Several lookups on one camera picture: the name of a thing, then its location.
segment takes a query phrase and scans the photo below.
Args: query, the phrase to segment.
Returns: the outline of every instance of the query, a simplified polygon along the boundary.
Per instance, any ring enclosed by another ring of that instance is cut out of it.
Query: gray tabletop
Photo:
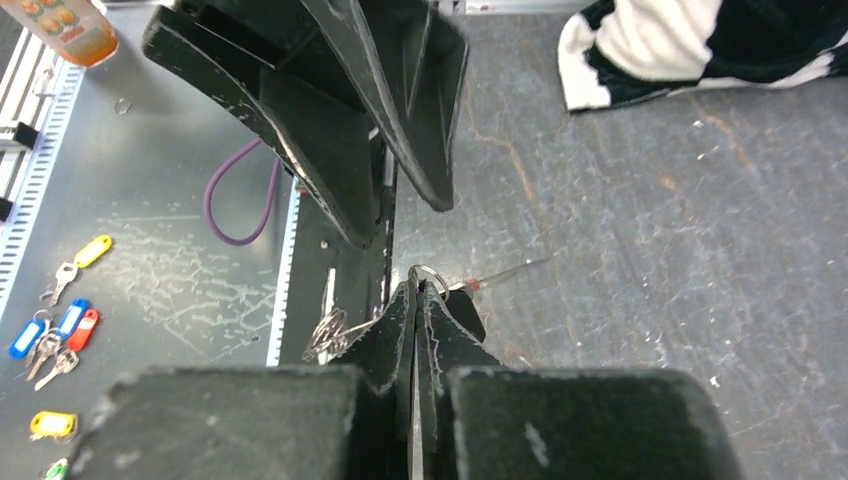
[[[457,206],[401,180],[397,272],[553,255],[480,292],[494,355],[689,372],[750,478],[848,476],[848,81],[569,115],[566,18],[463,20]]]
[[[265,233],[249,247],[221,243],[201,216],[214,170],[252,138],[234,118],[138,49],[150,7],[110,13],[117,56],[86,72],[38,220],[0,321],[4,349],[45,303],[56,269],[95,236],[112,251],[65,292],[102,312],[80,365],[43,390],[23,362],[0,356],[0,478],[36,478],[68,445],[30,442],[40,410],[85,416],[117,375],[150,365],[264,366],[276,293],[288,180]],[[132,103],[119,115],[115,102]],[[262,147],[224,177],[214,199],[234,236],[259,220],[274,161]]]

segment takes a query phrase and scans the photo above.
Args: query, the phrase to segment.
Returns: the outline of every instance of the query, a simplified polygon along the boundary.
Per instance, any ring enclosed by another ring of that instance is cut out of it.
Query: orange bottle
[[[0,0],[9,14],[65,60],[93,67],[118,50],[115,29],[90,0]]]

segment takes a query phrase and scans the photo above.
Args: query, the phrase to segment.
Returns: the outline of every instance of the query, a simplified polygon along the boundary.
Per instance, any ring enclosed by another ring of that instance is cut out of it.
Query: silver key
[[[35,375],[38,373],[38,370],[41,369],[42,365],[44,365],[44,362],[53,355],[56,355],[56,352],[59,351],[61,346],[62,337],[57,335],[55,331],[48,332],[47,335],[38,342],[38,355],[35,357],[35,364],[32,366],[32,370],[30,370],[29,375],[27,376],[28,382],[35,378]]]
[[[56,355],[56,365],[53,366],[53,370],[50,370],[50,373],[47,374],[46,377],[42,378],[35,384],[35,391],[39,391],[44,388],[50,380],[58,377],[63,373],[68,373],[79,364],[79,356],[73,350],[62,350]]]
[[[59,298],[62,296],[62,292],[69,283],[73,282],[74,279],[77,278],[78,271],[79,268],[76,263],[68,262],[63,263],[62,266],[59,267],[59,270],[56,270],[56,290],[53,290],[53,295],[50,296],[50,301],[47,303],[48,305],[55,307],[56,304],[59,303]]]
[[[53,314],[50,313],[50,310],[39,310],[35,312],[35,315],[32,318],[40,318],[44,321],[44,332],[41,333],[41,336],[38,337],[35,341],[35,345],[29,349],[27,352],[26,361],[24,362],[24,367],[29,368],[32,365],[32,361],[35,359],[35,352],[38,350],[38,344],[41,343],[41,340],[44,339],[44,336],[50,332],[50,323],[53,321]]]

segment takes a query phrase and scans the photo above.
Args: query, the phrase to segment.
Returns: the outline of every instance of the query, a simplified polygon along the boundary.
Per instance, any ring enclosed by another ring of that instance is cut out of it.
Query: yellow key tag
[[[76,256],[74,256],[74,263],[79,268],[88,267],[109,251],[110,248],[112,248],[112,237],[109,235],[100,235],[77,252]]]
[[[32,417],[29,424],[32,440],[53,437],[57,440],[70,439],[77,431],[77,415],[74,413],[44,410]]]

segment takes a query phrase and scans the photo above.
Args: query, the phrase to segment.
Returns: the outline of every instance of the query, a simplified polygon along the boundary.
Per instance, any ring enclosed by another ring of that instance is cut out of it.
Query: black and white towel
[[[848,0],[598,0],[566,23],[569,110],[848,74]]]

